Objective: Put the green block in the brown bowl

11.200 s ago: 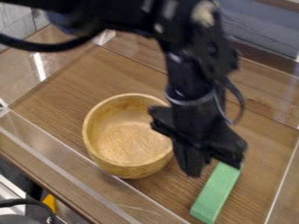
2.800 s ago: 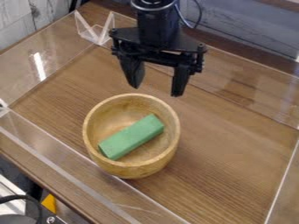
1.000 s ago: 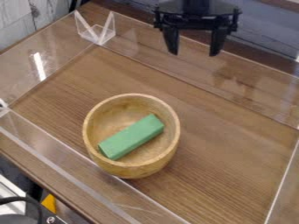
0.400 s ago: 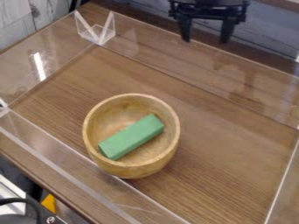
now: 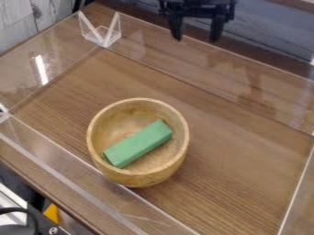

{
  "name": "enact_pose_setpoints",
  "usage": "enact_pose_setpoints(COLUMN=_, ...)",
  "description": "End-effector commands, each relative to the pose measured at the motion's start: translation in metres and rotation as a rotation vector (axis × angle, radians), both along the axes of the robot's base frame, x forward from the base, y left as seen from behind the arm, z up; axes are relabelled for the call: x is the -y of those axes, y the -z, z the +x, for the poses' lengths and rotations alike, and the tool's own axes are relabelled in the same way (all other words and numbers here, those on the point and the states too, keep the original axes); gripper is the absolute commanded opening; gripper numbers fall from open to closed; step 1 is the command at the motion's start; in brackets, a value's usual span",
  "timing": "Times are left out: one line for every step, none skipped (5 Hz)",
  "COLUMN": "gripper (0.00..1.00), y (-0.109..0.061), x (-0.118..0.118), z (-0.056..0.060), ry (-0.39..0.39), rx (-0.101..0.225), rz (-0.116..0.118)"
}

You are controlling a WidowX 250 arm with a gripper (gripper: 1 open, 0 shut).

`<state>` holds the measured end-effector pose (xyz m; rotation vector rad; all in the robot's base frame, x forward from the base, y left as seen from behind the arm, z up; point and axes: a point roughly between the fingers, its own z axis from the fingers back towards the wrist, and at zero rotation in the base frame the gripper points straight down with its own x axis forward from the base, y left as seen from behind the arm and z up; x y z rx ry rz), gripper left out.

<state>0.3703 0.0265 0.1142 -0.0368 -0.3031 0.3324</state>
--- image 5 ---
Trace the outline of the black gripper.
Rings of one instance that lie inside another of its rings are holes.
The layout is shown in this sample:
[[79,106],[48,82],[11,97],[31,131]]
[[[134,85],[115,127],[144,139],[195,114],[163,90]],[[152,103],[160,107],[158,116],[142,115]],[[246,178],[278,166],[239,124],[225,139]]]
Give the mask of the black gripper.
[[183,37],[183,17],[213,18],[210,41],[218,41],[226,19],[234,20],[238,0],[158,0],[158,12],[168,15],[172,37],[181,41]]

